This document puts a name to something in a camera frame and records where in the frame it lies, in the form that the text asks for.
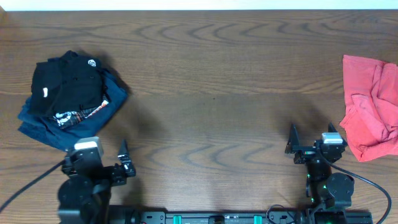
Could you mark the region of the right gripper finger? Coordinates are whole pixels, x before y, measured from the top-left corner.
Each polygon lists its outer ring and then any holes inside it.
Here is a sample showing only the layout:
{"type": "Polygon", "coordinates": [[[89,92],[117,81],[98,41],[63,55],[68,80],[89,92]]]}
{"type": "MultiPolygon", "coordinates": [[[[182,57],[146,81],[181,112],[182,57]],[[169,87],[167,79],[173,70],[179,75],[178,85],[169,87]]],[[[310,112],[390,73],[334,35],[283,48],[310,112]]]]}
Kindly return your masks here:
{"type": "Polygon", "coordinates": [[[300,150],[299,136],[294,124],[290,125],[289,138],[285,147],[286,154],[295,154],[300,150]]]}
{"type": "Polygon", "coordinates": [[[348,143],[346,140],[341,137],[341,134],[336,130],[332,123],[328,124],[328,132],[327,132],[327,143],[328,144],[341,144],[347,146],[348,143]]]}

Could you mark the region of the red t-shirt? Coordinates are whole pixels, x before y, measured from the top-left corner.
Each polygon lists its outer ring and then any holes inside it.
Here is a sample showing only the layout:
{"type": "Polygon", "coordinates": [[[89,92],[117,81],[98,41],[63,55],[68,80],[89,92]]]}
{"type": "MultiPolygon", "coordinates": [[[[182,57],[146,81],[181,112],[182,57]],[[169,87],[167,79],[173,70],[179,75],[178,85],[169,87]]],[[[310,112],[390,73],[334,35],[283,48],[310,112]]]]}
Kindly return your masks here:
{"type": "Polygon", "coordinates": [[[340,122],[360,162],[397,155],[397,65],[343,56],[346,114],[340,122]]]}

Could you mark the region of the black t-shirt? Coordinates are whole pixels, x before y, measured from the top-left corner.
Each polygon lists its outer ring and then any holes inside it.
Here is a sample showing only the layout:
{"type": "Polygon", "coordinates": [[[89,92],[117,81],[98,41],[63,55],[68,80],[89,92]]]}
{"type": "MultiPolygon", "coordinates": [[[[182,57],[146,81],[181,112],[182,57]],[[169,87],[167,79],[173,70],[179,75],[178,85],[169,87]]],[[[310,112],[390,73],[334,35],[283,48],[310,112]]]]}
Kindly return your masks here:
{"type": "Polygon", "coordinates": [[[29,113],[50,117],[99,106],[104,92],[102,72],[99,59],[71,50],[59,58],[37,63],[29,113]]]}

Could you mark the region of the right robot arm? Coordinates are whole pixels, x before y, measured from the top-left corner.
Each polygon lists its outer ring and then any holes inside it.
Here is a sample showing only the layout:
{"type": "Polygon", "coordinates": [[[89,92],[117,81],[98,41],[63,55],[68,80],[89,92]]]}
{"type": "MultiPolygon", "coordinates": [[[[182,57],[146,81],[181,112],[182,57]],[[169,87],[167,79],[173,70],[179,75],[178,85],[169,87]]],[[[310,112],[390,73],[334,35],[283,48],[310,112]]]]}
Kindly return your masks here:
{"type": "Polygon", "coordinates": [[[369,212],[347,211],[352,205],[354,178],[344,172],[331,171],[331,165],[341,159],[347,145],[332,124],[311,146],[301,145],[295,125],[290,126],[285,153],[293,154],[294,163],[307,168],[306,196],[312,201],[310,207],[295,214],[294,223],[373,222],[369,212]]]}

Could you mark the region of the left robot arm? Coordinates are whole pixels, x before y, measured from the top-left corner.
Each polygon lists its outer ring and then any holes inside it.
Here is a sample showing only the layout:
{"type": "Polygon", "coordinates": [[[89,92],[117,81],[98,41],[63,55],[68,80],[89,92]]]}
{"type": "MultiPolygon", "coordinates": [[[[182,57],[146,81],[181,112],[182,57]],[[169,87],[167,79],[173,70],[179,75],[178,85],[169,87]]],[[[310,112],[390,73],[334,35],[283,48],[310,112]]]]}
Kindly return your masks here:
{"type": "Polygon", "coordinates": [[[103,148],[98,137],[83,138],[67,152],[62,172],[68,176],[58,190],[58,216],[65,224],[125,223],[141,221],[139,212],[110,205],[111,189],[127,184],[136,175],[127,142],[122,140],[119,164],[104,166],[103,148]]]}

